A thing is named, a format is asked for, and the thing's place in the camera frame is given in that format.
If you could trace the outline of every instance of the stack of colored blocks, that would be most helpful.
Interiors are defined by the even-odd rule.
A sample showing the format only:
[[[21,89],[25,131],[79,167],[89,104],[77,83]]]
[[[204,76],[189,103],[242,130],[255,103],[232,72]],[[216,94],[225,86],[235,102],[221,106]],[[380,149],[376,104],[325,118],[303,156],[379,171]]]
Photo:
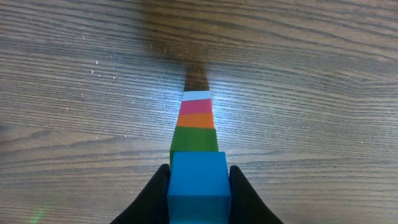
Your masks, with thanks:
[[[170,223],[227,224],[231,190],[225,153],[218,152],[209,91],[184,92],[170,164]]]
[[[184,92],[170,148],[170,165],[177,151],[218,152],[210,91]]]

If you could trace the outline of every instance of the cube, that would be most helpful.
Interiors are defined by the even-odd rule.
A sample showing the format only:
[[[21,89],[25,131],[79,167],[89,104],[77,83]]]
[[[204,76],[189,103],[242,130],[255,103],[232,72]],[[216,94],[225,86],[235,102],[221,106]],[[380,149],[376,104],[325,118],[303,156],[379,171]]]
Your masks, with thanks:
[[[167,205],[171,224],[227,224],[231,190],[225,152],[175,152]]]

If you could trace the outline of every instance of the blue cube front face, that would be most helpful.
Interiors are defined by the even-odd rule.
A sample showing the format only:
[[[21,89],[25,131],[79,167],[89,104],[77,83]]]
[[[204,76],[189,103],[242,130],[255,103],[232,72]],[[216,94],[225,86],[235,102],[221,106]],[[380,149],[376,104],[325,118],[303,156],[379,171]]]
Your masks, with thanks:
[[[170,223],[228,223],[231,190],[224,152],[176,152],[167,194]]]

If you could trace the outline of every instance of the brown wooden tabletop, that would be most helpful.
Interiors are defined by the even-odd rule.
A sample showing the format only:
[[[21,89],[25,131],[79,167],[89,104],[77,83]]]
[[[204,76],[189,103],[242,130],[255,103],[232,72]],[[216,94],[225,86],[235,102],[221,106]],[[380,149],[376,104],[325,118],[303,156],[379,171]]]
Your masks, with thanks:
[[[284,223],[397,223],[396,0],[2,0],[0,18],[1,224],[109,223],[169,161],[186,77]]]

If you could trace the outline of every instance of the wooden surface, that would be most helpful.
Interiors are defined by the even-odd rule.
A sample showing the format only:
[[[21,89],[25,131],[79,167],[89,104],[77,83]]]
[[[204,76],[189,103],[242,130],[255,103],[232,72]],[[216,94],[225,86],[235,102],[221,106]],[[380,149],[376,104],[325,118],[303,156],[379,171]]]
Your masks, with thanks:
[[[1,224],[109,223],[169,161],[185,75],[207,75],[220,150],[283,222],[397,223],[397,1],[2,0],[0,17]]]

